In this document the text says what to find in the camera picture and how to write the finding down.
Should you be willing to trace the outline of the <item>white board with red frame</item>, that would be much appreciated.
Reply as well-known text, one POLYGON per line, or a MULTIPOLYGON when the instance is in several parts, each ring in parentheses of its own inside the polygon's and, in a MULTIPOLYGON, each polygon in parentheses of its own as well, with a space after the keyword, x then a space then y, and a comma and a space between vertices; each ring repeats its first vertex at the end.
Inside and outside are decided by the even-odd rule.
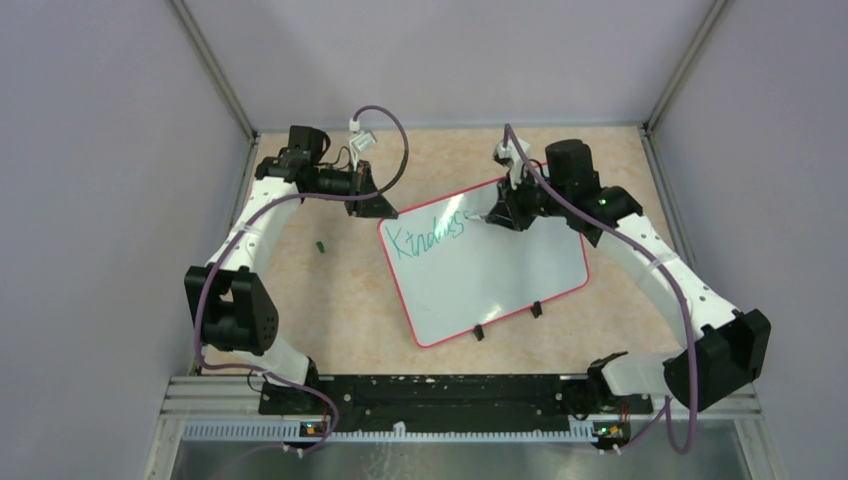
POLYGON ((475 325, 497 322, 584 287, 586 244, 562 218, 511 231, 485 214, 497 199, 490 180, 403 210, 377 224, 379 242, 414 342, 429 348, 475 325))

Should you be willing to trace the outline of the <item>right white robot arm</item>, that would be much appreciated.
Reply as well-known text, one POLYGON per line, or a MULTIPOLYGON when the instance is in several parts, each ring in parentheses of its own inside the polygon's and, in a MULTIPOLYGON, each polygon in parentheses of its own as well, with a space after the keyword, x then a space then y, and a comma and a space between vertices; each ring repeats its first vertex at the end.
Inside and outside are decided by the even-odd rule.
POLYGON ((493 159, 507 167, 486 223, 523 232, 560 217, 630 276, 674 331, 678 353, 617 352, 593 361, 589 404, 612 412, 627 396, 668 396, 702 412, 762 373, 772 325, 758 309, 740 310, 713 291, 659 236, 640 203, 604 187, 590 147, 579 139, 545 149, 540 173, 522 140, 500 140, 493 159))

